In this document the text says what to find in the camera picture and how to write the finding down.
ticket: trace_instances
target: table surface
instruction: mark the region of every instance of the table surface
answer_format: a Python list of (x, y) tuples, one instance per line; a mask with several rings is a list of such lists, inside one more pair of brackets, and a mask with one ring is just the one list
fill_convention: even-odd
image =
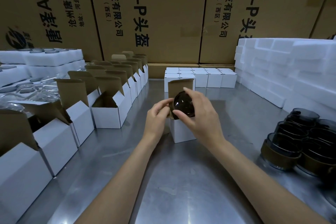
[[(281, 185), (332, 223), (336, 208), (321, 181), (300, 169), (284, 172), (260, 158), (268, 133), (287, 112), (236, 84), (197, 88), (218, 112), (225, 138)], [(164, 98), (163, 80), (149, 80), (121, 129), (96, 129), (50, 181), (18, 223), (70, 224), (116, 174), (142, 137), (145, 116)], [(262, 223), (220, 163), (197, 141), (174, 144), (169, 128), (154, 150), (130, 223)]]

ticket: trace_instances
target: forearm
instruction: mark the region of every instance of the forearm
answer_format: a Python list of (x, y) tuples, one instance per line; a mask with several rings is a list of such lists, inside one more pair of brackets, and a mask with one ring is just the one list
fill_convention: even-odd
[(128, 223), (148, 160), (155, 148), (142, 139), (117, 174), (76, 221), (83, 223)]
[(209, 148), (265, 224), (328, 223), (225, 141)]

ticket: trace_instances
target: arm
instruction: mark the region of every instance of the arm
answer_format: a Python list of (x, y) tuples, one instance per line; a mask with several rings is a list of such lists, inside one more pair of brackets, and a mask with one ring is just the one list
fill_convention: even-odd
[(137, 147), (117, 174), (79, 216), (77, 224), (128, 223), (148, 160), (160, 140), (167, 106), (173, 99), (162, 100), (147, 113), (145, 131)]
[(174, 114), (230, 173), (265, 224), (328, 223), (225, 140), (218, 114), (202, 93), (184, 90), (194, 104), (195, 120), (178, 110)]

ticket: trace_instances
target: person's right hand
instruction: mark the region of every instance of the person's right hand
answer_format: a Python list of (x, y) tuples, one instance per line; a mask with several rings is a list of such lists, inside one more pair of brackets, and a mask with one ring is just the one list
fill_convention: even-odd
[(194, 136), (207, 147), (216, 147), (225, 141), (218, 114), (213, 108), (210, 100), (198, 91), (183, 88), (191, 97), (195, 108), (195, 120), (190, 119), (186, 114), (179, 110), (173, 113), (183, 121), (192, 131)]

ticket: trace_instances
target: person's right arm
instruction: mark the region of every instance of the person's right arm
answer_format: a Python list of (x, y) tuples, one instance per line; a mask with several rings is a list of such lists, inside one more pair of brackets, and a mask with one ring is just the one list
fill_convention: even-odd
[(230, 173), (265, 224), (328, 223), (225, 140), (218, 114), (208, 98), (184, 90), (195, 107), (195, 120), (178, 110), (174, 114)]

